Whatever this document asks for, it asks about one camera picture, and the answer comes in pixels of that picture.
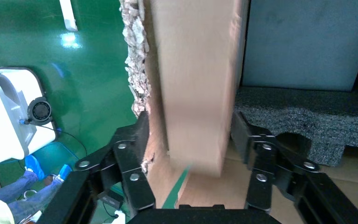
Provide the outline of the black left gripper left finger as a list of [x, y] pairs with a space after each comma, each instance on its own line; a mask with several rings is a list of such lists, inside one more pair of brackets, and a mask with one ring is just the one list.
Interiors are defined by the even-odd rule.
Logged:
[[142, 170], [149, 138], [149, 115], [141, 112], [133, 125], [118, 128], [110, 142], [76, 163], [38, 220], [40, 224], [88, 224], [98, 195], [121, 183], [130, 217], [155, 208], [156, 199]]

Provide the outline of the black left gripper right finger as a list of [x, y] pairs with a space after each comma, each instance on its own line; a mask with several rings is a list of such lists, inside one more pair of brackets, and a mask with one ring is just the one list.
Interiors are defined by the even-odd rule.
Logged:
[[276, 186], [306, 224], [358, 224], [357, 207], [319, 165], [285, 148], [268, 129], [234, 112], [231, 139], [251, 171], [246, 209], [270, 213]]

